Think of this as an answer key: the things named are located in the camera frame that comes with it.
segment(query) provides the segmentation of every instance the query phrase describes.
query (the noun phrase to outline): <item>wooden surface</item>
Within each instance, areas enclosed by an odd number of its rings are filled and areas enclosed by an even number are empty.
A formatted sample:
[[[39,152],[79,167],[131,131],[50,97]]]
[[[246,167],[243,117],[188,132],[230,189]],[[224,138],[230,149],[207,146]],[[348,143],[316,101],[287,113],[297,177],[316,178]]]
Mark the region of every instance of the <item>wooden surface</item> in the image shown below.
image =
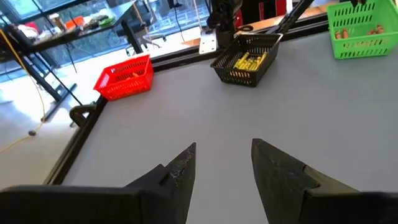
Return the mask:
[[[322,13],[326,12],[326,9],[327,9],[327,7],[330,4],[336,4],[336,2],[330,2],[330,3],[324,4],[322,6],[308,8],[300,16],[300,19],[322,14]],[[269,19],[264,19],[263,21],[253,22],[250,25],[253,26],[253,30],[259,30],[259,29],[263,29],[263,28],[267,28],[267,27],[272,27],[274,25],[277,25],[282,20],[283,17],[284,17],[284,15],[283,16],[277,16],[277,17],[269,18]],[[189,40],[189,41],[186,41],[186,42],[184,42],[182,44],[186,45],[186,46],[189,46],[189,47],[196,47],[196,46],[199,46],[200,39],[198,38],[198,39]]]

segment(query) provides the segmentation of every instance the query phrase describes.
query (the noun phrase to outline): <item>green basket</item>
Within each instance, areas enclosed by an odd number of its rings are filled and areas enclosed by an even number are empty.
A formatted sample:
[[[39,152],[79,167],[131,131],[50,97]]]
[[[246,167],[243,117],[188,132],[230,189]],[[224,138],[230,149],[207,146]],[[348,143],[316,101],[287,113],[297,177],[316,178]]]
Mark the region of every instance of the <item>green basket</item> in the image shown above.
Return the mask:
[[[398,9],[392,0],[368,0],[353,7],[350,2],[328,6],[329,32],[336,59],[388,55],[398,43]],[[383,34],[367,35],[377,25]],[[336,39],[336,31],[348,31]]]

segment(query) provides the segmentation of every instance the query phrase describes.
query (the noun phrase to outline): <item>black table frame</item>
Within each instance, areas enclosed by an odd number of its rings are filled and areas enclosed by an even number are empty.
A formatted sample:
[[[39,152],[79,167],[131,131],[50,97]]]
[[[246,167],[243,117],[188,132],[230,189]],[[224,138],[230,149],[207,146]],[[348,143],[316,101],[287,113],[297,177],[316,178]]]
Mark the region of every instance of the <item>black table frame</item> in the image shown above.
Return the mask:
[[[274,29],[275,27],[262,29],[257,31],[257,33],[263,34],[271,29]],[[326,14],[324,13],[317,16],[298,20],[292,26],[292,28],[284,35],[282,41],[305,37],[308,35],[313,35],[326,31],[328,31],[328,20]],[[198,52],[199,47],[192,47],[175,53],[153,58],[152,65],[154,71],[159,72],[189,63],[195,63],[202,60],[215,58],[219,56],[220,53],[222,53],[222,49],[218,49],[215,52],[204,55],[200,55]],[[54,168],[51,170],[49,176],[46,178],[44,184],[62,184],[107,102],[107,99],[101,96],[98,98],[96,105],[90,107],[92,112],[89,113],[83,125],[81,125],[80,129],[72,136],[62,155],[56,162]]]

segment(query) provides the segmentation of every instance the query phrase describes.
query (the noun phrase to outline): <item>yellow object in basket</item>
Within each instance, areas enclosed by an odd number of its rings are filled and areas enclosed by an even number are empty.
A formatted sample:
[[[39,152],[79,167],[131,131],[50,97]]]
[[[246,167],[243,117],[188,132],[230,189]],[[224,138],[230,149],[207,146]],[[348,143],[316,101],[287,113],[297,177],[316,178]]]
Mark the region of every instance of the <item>yellow object in basket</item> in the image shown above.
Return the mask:
[[[253,60],[249,59],[248,63],[246,64],[246,66],[244,67],[245,70],[249,70],[250,66],[253,64]]]
[[[247,57],[249,56],[249,52],[246,52],[243,57],[241,59],[239,59],[235,65],[234,68],[239,68],[239,66],[247,59]]]
[[[243,61],[239,64],[238,69],[244,69],[247,63],[248,63],[247,60],[243,60]]]
[[[257,65],[256,65],[255,70],[259,69],[259,67],[260,67],[260,64],[261,64],[261,57],[257,57],[256,62],[257,62]]]
[[[250,61],[246,60],[244,66],[242,66],[241,69],[245,70],[249,65],[250,65]]]
[[[264,61],[264,59],[266,59],[266,57],[267,57],[267,52],[264,52],[260,59],[260,63],[262,63]]]
[[[255,61],[253,62],[253,64],[251,64],[249,70],[255,71],[256,68],[257,68],[257,65],[258,65],[258,61],[255,60]]]

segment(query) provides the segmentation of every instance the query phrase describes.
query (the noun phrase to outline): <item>yellow cable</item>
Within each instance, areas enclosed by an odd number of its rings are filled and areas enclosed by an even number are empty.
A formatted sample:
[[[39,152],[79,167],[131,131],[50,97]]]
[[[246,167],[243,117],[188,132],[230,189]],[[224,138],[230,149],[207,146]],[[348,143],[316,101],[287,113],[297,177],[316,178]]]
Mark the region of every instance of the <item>yellow cable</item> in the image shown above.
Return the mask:
[[[21,67],[22,67],[22,68],[25,70],[25,72],[28,74],[28,76],[29,76],[30,80],[32,81],[33,85],[36,87],[37,93],[39,94],[40,100],[42,101],[43,117],[44,117],[44,116],[45,116],[44,100],[43,100],[42,95],[40,94],[39,88],[36,86],[36,83],[35,83],[34,79],[32,78],[32,75],[30,75],[30,73],[27,71],[27,69],[26,69],[24,63],[22,63],[21,58],[19,57],[18,53],[15,51],[14,47],[12,46],[12,44],[10,43],[9,39],[7,38],[7,36],[5,35],[5,33],[4,33],[4,31],[3,31],[2,29],[0,29],[0,34],[2,35],[3,39],[6,41],[6,44],[10,47],[12,53],[14,54],[14,56],[16,57],[16,59],[18,60],[18,62],[19,62],[19,64],[21,65]],[[37,131],[43,126],[43,124],[44,124],[44,122],[41,121],[39,127],[37,127],[34,131],[37,132]],[[17,144],[17,143],[19,143],[19,142],[21,142],[21,141],[23,141],[23,140],[25,140],[25,139],[28,139],[28,138],[30,138],[30,137],[31,137],[31,136],[28,135],[28,136],[26,136],[26,137],[23,137],[23,138],[20,138],[20,139],[14,141],[14,142],[11,143],[9,146],[7,146],[7,147],[1,149],[1,150],[0,150],[0,153],[4,152],[5,150],[11,148],[11,147],[14,146],[15,144]]]

